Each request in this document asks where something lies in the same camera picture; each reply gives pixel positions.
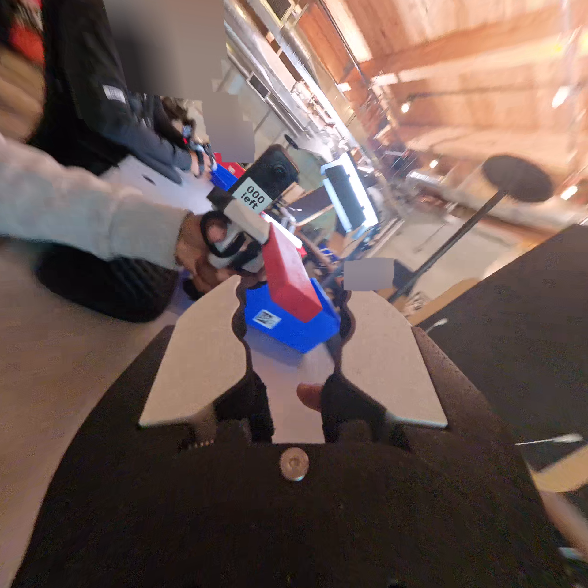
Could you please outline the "person's left forearm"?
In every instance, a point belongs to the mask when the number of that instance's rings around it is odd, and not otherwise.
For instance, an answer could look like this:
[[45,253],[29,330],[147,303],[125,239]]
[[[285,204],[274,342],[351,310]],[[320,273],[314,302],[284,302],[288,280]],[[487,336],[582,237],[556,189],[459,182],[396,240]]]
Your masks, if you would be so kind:
[[1,237],[51,242],[104,260],[194,269],[180,232],[188,211],[146,199],[1,136]]

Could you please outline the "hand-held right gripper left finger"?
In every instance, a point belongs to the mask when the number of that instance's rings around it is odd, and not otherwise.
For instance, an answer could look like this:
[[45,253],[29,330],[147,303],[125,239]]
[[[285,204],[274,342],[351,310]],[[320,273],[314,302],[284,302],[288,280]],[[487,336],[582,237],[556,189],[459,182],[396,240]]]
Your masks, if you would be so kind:
[[232,276],[177,320],[139,418],[142,429],[185,424],[196,440],[217,425],[249,417],[256,384],[246,327],[244,287]]

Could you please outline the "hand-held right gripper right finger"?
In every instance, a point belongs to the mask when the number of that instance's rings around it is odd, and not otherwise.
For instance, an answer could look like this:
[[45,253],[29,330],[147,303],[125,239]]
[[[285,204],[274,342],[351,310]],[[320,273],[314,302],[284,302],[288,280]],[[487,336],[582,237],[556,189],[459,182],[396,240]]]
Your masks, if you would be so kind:
[[375,292],[350,292],[342,304],[341,349],[330,379],[330,436],[361,420],[373,440],[402,425],[444,430],[448,421],[405,317]]

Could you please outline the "medium blue storage bin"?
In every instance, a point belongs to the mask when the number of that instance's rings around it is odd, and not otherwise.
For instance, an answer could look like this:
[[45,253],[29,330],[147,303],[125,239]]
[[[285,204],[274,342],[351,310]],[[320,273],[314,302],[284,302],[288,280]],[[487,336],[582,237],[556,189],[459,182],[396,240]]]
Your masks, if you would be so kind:
[[245,168],[236,163],[217,162],[217,166],[210,172],[210,181],[226,192],[230,192],[232,186],[244,175]]

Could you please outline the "red rectangular block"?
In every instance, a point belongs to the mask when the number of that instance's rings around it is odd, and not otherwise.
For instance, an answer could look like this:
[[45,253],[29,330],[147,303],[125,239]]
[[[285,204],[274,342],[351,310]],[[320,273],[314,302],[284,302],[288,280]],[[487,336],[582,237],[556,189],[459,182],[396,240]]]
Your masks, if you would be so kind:
[[314,319],[322,311],[322,303],[298,250],[274,224],[269,224],[262,257],[272,302],[303,323]]

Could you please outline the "person's right hand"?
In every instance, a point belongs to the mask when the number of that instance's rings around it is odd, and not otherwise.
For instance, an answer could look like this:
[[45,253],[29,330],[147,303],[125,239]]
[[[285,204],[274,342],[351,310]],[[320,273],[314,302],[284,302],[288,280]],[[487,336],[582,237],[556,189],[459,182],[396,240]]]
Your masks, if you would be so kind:
[[322,384],[300,383],[296,393],[303,405],[317,412],[322,411]]

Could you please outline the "blue plastic bin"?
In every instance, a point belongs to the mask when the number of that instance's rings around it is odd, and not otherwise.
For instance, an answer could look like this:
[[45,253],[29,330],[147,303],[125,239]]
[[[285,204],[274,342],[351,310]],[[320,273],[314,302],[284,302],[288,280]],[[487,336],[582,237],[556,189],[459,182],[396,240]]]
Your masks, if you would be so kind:
[[307,353],[339,333],[341,319],[319,282],[311,282],[322,303],[322,311],[302,322],[271,301],[268,285],[246,290],[245,319],[258,329],[291,349]]

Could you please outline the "slanted black panel board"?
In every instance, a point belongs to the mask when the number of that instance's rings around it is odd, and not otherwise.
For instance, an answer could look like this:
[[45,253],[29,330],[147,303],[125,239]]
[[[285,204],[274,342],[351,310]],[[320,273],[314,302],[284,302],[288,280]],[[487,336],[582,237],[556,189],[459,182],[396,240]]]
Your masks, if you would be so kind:
[[285,210],[288,212],[288,226],[295,228],[303,226],[333,208],[334,205],[326,186],[320,186],[286,205]]

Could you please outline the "LED light panel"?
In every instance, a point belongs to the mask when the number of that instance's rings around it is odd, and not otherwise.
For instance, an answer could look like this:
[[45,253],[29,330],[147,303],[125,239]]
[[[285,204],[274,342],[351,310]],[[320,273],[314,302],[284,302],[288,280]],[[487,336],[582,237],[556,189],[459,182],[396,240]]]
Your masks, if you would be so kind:
[[371,229],[379,219],[349,152],[320,168],[322,183],[345,233]]

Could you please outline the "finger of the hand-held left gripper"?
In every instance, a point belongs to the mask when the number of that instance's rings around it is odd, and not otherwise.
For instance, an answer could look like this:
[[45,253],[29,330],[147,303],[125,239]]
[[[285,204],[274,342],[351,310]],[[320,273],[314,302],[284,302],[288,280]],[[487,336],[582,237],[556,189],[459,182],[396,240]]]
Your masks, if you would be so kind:
[[224,208],[224,216],[228,218],[227,238],[234,239],[237,234],[245,233],[260,245],[267,243],[270,224],[241,200],[231,199]]

